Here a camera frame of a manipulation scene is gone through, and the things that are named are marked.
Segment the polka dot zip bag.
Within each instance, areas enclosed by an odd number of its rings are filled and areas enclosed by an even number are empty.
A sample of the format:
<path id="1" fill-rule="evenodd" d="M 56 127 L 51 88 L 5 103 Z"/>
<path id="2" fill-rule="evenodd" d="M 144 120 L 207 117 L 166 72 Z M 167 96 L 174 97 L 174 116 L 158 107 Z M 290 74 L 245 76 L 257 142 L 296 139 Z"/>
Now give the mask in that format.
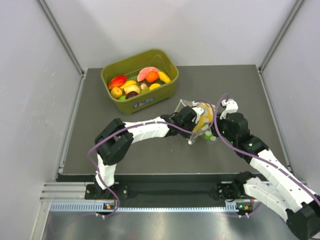
<path id="1" fill-rule="evenodd" d="M 197 101 L 188 101 L 180 99 L 179 103 L 175 109 L 176 112 L 179 112 L 183 107 L 189 106 L 197 113 L 195 118 L 195 127 L 192 129 L 194 133 L 203 132 L 202 134 L 192 134 L 188 138 L 188 144 L 193 145 L 198 137 L 202 137 L 205 141 L 215 142 L 217 138 L 213 135 L 212 130 L 209 129 L 210 124 L 213 121 L 214 113 L 216 112 L 216 106 L 209 103 L 197 102 Z"/>

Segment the fake red mango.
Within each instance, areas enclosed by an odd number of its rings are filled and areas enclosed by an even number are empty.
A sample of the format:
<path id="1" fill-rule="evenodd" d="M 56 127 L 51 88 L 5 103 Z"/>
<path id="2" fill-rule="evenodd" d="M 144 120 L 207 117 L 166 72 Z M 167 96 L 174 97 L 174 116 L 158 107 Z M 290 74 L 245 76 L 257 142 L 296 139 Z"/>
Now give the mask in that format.
<path id="1" fill-rule="evenodd" d="M 113 88 L 121 87 L 125 82 L 127 81 L 126 75 L 118 75 L 115 76 L 109 83 L 108 83 L 108 89 L 112 90 Z"/>

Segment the fake green fruit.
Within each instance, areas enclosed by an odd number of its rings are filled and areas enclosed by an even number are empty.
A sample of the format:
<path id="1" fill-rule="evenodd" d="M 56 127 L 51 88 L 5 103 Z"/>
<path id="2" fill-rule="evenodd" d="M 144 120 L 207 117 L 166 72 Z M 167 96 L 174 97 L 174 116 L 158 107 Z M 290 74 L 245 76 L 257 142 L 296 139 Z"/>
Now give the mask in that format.
<path id="1" fill-rule="evenodd" d="M 205 133 L 203 133 L 202 138 L 209 142 L 214 142 L 217 139 L 211 131 L 206 131 Z"/>

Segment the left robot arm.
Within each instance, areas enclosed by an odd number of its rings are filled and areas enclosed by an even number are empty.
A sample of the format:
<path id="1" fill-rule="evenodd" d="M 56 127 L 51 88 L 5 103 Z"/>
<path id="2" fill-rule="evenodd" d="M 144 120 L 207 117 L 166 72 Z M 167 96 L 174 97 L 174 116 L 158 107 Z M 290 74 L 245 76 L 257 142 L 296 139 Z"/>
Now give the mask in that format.
<path id="1" fill-rule="evenodd" d="M 140 122 L 123 122 L 116 118 L 96 137 L 95 146 L 88 152 L 97 154 L 95 187 L 102 198 L 109 198 L 114 191 L 115 170 L 134 143 L 153 138 L 181 135 L 189 138 L 199 123 L 204 110 L 198 106 L 185 106 L 179 112 L 163 114 Z"/>

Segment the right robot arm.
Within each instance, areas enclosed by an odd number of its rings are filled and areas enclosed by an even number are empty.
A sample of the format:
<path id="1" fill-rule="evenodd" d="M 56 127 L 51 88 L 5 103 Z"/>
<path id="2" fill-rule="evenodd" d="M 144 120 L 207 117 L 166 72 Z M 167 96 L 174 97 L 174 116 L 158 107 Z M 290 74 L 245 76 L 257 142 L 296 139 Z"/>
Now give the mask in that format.
<path id="1" fill-rule="evenodd" d="M 213 133 L 268 181 L 262 182 L 243 173 L 233 185 L 239 198 L 253 197 L 285 221 L 300 240 L 320 233 L 320 196 L 305 186 L 275 157 L 271 149 L 248 129 L 248 121 L 239 112 L 215 113 Z"/>

